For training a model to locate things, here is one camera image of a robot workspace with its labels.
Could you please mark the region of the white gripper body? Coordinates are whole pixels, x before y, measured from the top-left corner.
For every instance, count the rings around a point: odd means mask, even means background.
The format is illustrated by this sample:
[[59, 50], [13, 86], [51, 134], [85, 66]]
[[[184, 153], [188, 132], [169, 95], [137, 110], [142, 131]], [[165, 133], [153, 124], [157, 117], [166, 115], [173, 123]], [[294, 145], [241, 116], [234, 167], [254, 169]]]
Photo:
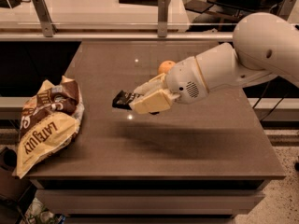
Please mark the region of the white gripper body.
[[201, 70], [194, 57], [176, 63], [167, 72], [165, 83], [167, 88], [176, 95], [177, 103], [192, 104], [208, 95]]

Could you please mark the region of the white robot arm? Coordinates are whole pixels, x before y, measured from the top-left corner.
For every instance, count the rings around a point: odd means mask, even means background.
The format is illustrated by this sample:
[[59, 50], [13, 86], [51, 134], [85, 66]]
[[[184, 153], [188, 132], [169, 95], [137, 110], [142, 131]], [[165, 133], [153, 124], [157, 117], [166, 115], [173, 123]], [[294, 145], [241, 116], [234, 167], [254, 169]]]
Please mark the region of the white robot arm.
[[299, 86], [299, 31], [278, 16], [254, 13], [236, 25], [231, 44], [175, 63], [137, 87], [129, 106], [138, 114], [161, 112], [173, 104], [198, 102], [213, 91], [275, 77]]

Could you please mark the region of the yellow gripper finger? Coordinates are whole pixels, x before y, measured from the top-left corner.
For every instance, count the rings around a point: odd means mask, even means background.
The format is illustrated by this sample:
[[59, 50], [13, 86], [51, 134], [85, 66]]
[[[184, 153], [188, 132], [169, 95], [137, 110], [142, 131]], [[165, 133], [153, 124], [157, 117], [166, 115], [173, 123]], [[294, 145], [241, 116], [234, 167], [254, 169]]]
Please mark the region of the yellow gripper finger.
[[164, 90], [166, 88], [164, 80], [165, 73], [161, 73], [160, 75], [135, 88], [134, 93], [137, 93], [139, 95], [146, 95], [147, 93], [151, 93], [157, 90]]
[[179, 97], [168, 89], [159, 89], [135, 98], [129, 106], [137, 114], [161, 112], [170, 109]]

